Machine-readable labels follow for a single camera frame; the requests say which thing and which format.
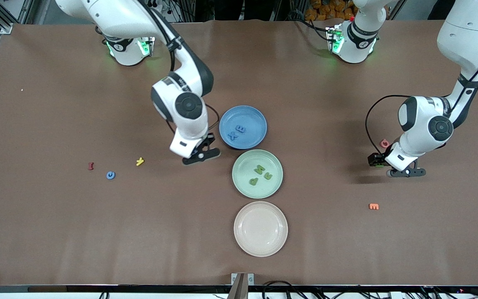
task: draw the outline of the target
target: plate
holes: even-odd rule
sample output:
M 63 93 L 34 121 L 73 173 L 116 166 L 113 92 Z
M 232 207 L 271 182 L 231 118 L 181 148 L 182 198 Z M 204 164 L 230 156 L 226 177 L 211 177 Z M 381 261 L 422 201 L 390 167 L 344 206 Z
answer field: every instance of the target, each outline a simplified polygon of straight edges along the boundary
M 260 110 L 236 106 L 226 111 L 219 123 L 220 137 L 238 150 L 248 150 L 260 144 L 267 134 L 267 120 Z
M 285 215 L 268 202 L 249 203 L 235 217 L 235 240 L 254 257 L 269 257 L 278 252 L 287 240 L 287 233 Z
M 263 149 L 252 149 L 235 160 L 232 179 L 243 195 L 264 199 L 281 186 L 283 167 L 275 155 Z

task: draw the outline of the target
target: green plate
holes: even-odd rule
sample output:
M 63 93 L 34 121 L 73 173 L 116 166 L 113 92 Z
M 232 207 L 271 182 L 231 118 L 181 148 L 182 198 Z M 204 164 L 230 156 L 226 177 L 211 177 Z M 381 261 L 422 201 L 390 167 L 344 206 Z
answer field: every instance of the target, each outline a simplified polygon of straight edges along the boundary
M 253 149 L 235 160 L 232 179 L 242 194 L 251 199 L 264 199 L 281 186 L 283 168 L 275 155 L 263 149 Z

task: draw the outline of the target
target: green led light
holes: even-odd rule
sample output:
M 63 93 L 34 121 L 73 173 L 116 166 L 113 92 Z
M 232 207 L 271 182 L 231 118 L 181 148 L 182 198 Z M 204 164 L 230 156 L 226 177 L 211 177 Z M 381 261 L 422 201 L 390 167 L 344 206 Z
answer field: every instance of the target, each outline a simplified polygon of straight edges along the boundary
M 334 43 L 333 45 L 333 52 L 334 53 L 339 53 L 340 49 L 342 48 L 342 45 L 344 43 L 344 36 L 341 36 L 340 39 Z
M 146 42 L 138 41 L 138 46 L 140 47 L 141 54 L 145 56 L 149 54 L 149 46 L 146 44 Z
M 373 51 L 373 46 L 376 44 L 377 38 L 374 38 L 372 45 L 370 46 L 370 51 L 368 51 L 368 54 L 372 53 Z
M 110 47 L 110 45 L 108 43 L 106 43 L 106 45 L 108 46 L 108 49 L 110 50 L 110 55 L 114 56 L 114 52 L 112 51 L 112 48 Z

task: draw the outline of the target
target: blue plate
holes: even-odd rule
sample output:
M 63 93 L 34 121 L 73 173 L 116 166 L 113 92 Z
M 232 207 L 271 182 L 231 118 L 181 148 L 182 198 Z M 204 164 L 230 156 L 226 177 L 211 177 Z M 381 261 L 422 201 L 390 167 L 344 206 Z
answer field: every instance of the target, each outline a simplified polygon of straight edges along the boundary
M 238 150 L 260 144 L 267 134 L 267 120 L 254 107 L 237 106 L 226 111 L 219 124 L 220 137 Z

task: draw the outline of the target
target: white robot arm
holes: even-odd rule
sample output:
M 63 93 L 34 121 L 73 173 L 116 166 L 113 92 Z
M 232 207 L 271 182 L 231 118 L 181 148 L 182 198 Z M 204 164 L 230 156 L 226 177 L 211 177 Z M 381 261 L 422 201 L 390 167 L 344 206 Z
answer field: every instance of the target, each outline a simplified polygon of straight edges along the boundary
M 412 96 L 401 105 L 398 120 L 404 133 L 382 154 L 394 168 L 389 176 L 419 174 L 411 163 L 443 146 L 465 121 L 478 90 L 478 0 L 455 2 L 437 43 L 445 57 L 461 66 L 461 73 L 450 95 Z
M 176 124 L 169 148 L 184 157 L 184 164 L 220 155 L 218 148 L 203 150 L 214 140 L 207 132 L 207 110 L 202 99 L 213 87 L 213 74 L 160 13 L 143 0 L 56 2 L 66 14 L 94 22 L 115 50 L 127 49 L 138 37 L 159 37 L 171 52 L 171 72 L 152 86 L 151 98 L 160 115 Z M 174 56 L 182 64 L 176 71 Z
M 377 33 L 387 19 L 385 5 L 390 2 L 392 1 L 354 0 L 353 4 L 359 8 L 355 19 L 344 21 L 328 32 L 330 51 L 349 63 L 364 61 L 373 51 Z

